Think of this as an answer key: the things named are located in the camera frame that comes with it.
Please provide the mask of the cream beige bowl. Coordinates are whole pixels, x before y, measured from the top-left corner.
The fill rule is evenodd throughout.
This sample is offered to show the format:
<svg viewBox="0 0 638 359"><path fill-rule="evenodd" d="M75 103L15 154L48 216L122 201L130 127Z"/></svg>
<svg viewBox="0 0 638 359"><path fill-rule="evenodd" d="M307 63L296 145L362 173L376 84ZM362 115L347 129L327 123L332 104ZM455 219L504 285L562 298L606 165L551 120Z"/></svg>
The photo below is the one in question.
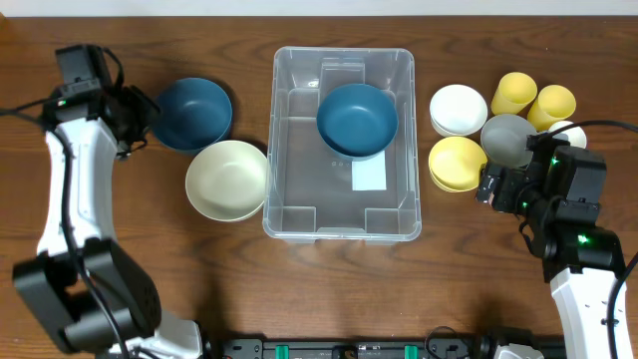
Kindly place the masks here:
<svg viewBox="0 0 638 359"><path fill-rule="evenodd" d="M255 215L265 202L268 160L256 146L228 140L208 146L190 163L185 193L201 215L237 222Z"/></svg>

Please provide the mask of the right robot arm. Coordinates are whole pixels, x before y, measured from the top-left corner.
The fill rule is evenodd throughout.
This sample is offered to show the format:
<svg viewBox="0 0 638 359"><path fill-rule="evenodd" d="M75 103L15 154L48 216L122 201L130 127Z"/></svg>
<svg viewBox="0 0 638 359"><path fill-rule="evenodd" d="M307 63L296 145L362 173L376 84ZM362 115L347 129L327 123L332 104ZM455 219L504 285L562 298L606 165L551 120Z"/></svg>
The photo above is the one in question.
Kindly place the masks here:
<svg viewBox="0 0 638 359"><path fill-rule="evenodd" d="M636 266L618 235L597 225L604 158L548 134L525 143L526 168L493 161L479 171L476 198L521 217L518 231L542 262L569 358L630 358L626 280Z"/></svg>

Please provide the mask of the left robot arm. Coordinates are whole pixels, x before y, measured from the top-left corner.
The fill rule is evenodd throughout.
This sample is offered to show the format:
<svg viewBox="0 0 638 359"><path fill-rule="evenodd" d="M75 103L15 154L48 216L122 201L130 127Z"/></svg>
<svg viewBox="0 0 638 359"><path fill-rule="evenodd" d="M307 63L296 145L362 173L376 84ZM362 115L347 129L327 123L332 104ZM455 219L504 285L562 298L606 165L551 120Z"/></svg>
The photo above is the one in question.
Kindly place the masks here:
<svg viewBox="0 0 638 359"><path fill-rule="evenodd" d="M13 284L57 348L99 358L203 358L199 325L164 311L151 277L119 246L113 166L143 148L160 113L140 89L111 73L97 45L56 51L64 82L35 120L51 163L49 207L36 256Z"/></svg>

